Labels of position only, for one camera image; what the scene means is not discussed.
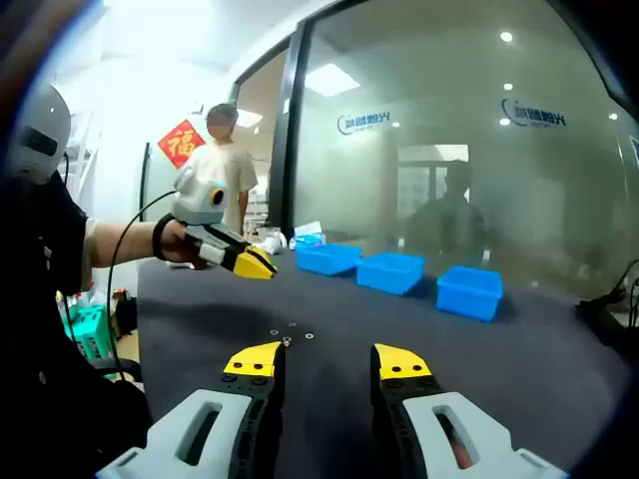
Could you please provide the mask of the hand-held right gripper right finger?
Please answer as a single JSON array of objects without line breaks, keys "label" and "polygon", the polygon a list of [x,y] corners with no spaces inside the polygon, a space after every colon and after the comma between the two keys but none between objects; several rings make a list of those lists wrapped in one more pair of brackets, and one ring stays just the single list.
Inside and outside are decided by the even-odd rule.
[{"label": "hand-held right gripper right finger", "polygon": [[372,431],[385,478],[566,478],[458,392],[446,392],[410,350],[370,350]]}]

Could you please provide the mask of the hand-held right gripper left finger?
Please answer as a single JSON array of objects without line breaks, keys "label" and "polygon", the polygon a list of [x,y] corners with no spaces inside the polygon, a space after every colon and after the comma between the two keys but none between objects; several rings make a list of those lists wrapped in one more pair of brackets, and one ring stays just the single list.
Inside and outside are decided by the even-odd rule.
[{"label": "hand-held right gripper left finger", "polygon": [[286,347],[231,357],[213,390],[198,389],[155,423],[99,478],[272,478],[282,434]]}]

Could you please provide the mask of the person's left hand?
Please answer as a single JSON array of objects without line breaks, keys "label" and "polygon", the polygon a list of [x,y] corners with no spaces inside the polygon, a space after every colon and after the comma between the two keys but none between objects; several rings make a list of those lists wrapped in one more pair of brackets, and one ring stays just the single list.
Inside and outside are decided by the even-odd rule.
[{"label": "person's left hand", "polygon": [[159,234],[159,253],[165,261],[189,263],[196,270],[206,269],[209,265],[199,257],[199,248],[200,244],[191,240],[186,228],[176,220],[168,221]]}]

